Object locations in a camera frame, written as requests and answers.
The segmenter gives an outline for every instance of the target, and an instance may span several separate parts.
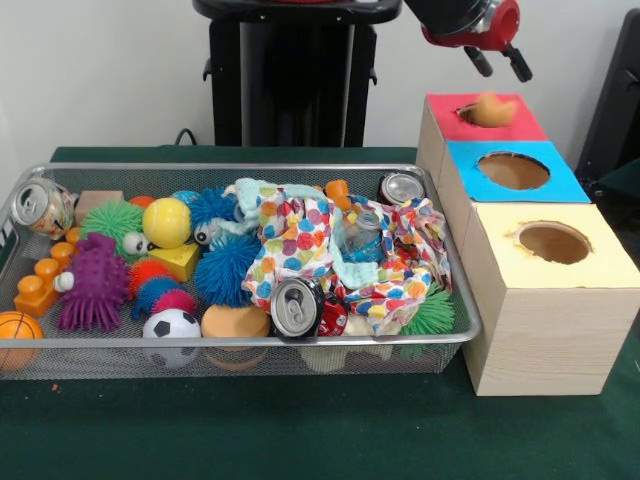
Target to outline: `yellow ball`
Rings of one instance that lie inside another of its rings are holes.
[[[176,198],[160,198],[144,211],[142,228],[160,248],[177,248],[191,235],[191,211]]]

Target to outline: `pull tab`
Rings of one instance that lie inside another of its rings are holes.
[[[526,83],[533,78],[533,72],[527,65],[522,53],[513,45],[508,44],[507,48],[502,52],[502,55],[511,60],[511,68],[522,83]]]
[[[304,321],[304,312],[300,308],[300,304],[295,300],[289,300],[287,302],[287,313],[291,316],[294,323],[301,324]]]

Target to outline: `green spiky ball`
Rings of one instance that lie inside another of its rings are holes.
[[[111,237],[118,243],[116,253],[128,262],[134,262],[139,255],[129,255],[122,247],[124,236],[129,232],[142,231],[142,214],[144,210],[129,202],[107,202],[91,210],[80,228],[80,236],[87,238],[91,232]]]
[[[429,293],[418,312],[408,325],[402,328],[400,335],[443,335],[451,333],[455,322],[455,311],[451,303],[451,294],[431,284]],[[418,361],[428,345],[406,345],[401,355],[405,360]]]

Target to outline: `blue paper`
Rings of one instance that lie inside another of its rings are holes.
[[[591,203],[573,172],[551,142],[447,142],[469,198],[476,202]],[[490,180],[478,162],[494,153],[531,157],[551,174],[535,189],[513,190]]]

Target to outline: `stacked cube boxes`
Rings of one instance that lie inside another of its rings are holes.
[[[483,128],[477,95],[429,95],[418,165],[437,187],[482,317],[478,395],[601,392],[640,307],[640,273],[519,96]]]

